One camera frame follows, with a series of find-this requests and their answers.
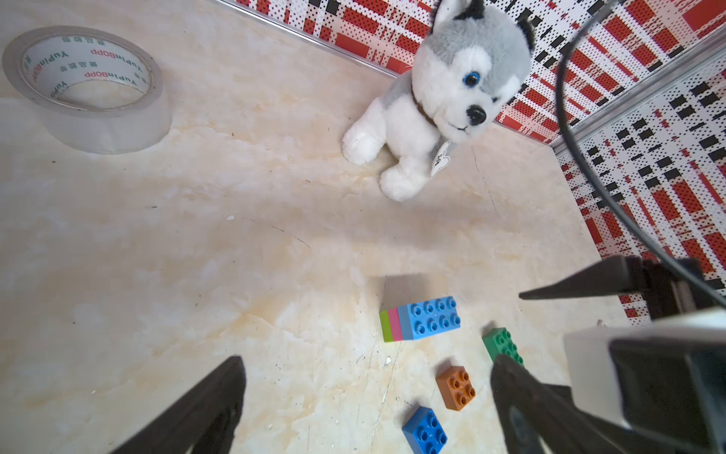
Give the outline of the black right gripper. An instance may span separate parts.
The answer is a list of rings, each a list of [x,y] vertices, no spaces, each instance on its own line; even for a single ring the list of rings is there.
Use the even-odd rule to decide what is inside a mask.
[[[637,257],[608,257],[564,280],[519,294],[523,300],[589,298],[641,293],[652,321],[716,304],[665,265]]]

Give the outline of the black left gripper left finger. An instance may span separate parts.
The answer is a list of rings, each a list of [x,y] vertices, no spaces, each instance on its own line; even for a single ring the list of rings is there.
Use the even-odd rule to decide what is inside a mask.
[[[246,384],[242,357],[229,357],[115,452],[230,452]]]

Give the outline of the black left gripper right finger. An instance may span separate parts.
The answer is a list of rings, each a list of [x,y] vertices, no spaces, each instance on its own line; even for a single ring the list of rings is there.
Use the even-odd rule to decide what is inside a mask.
[[[508,356],[499,356],[491,388],[510,453],[621,453],[573,405]]]

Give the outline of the pink green lego stack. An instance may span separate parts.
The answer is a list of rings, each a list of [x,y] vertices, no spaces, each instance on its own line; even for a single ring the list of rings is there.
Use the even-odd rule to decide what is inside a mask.
[[[384,342],[402,342],[404,340],[397,308],[381,311],[379,319]]]

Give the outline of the orange square lego brick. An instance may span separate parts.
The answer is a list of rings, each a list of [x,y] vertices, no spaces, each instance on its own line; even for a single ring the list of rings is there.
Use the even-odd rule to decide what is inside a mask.
[[[436,377],[444,405],[460,412],[476,398],[476,389],[463,366],[451,366]]]

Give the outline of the green long lego brick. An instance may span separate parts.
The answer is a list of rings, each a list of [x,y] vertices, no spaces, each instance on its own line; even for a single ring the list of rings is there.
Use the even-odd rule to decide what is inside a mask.
[[[524,365],[518,347],[512,340],[512,334],[505,327],[492,329],[482,337],[482,342],[492,361],[496,361],[500,356],[506,356],[513,359],[517,364]]]

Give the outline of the light blue long lego brick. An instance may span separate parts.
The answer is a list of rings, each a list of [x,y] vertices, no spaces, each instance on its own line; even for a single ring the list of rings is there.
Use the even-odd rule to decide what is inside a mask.
[[[446,296],[397,308],[405,341],[417,341],[461,327],[458,304]]]

